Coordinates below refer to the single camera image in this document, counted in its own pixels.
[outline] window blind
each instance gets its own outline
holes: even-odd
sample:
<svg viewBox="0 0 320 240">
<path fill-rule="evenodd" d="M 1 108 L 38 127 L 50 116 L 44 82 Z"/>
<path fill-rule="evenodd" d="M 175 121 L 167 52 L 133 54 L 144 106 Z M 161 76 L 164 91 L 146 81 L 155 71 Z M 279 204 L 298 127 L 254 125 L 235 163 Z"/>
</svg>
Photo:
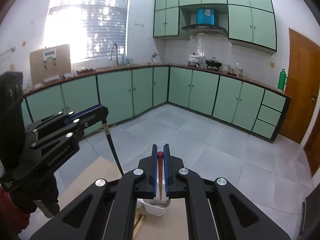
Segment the window blind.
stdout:
<svg viewBox="0 0 320 240">
<path fill-rule="evenodd" d="M 72 63 L 126 54 L 129 0 L 50 0 L 44 46 L 70 44 Z"/>
</svg>

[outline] red cloth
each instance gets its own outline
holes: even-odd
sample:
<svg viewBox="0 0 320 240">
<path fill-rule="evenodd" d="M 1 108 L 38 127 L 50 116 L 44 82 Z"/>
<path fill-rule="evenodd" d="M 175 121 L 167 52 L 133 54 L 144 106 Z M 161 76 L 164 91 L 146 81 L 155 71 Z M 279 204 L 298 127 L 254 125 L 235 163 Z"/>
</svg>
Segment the red cloth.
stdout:
<svg viewBox="0 0 320 240">
<path fill-rule="evenodd" d="M 9 194 L 0 187 L 0 212 L 5 221 L 15 233 L 21 233 L 29 225 L 30 213 L 24 213 L 16 208 L 9 198 Z"/>
</svg>

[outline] floor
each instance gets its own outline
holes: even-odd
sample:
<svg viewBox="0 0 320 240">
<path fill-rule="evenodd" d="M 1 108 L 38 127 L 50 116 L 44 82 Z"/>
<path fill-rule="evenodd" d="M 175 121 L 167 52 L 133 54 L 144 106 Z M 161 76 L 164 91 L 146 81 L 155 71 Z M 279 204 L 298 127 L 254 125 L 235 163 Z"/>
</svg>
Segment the floor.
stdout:
<svg viewBox="0 0 320 240">
<path fill-rule="evenodd" d="M 296 239 L 302 202 L 313 190 L 303 148 L 278 135 L 268 143 L 187 110 L 163 105 L 110 129 L 124 171 L 168 143 L 170 152 L 202 178 L 224 177 L 266 215 Z M 115 163 L 104 132 L 80 142 L 80 150 L 55 173 L 60 195 L 99 156 Z M 20 234 L 28 239 L 37 230 L 40 211 Z"/>
</svg>

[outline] green thermos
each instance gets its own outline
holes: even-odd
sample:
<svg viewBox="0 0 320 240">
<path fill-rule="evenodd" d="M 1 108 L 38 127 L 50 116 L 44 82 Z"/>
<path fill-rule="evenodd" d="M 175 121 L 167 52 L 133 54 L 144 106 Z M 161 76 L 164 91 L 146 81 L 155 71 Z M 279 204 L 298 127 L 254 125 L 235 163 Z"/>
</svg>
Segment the green thermos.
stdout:
<svg viewBox="0 0 320 240">
<path fill-rule="evenodd" d="M 280 72 L 279 82 L 278 82 L 278 89 L 284 90 L 284 85 L 287 83 L 287 75 L 284 71 L 284 68 Z"/>
</svg>

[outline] blue box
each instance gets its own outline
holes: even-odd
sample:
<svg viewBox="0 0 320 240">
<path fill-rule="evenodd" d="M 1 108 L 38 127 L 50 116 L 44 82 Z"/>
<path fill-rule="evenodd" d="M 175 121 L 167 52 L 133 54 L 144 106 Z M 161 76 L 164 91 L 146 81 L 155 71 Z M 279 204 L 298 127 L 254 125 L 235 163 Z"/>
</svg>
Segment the blue box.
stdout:
<svg viewBox="0 0 320 240">
<path fill-rule="evenodd" d="M 197 24 L 212 24 L 215 25 L 214 9 L 197 9 L 196 10 Z"/>
</svg>

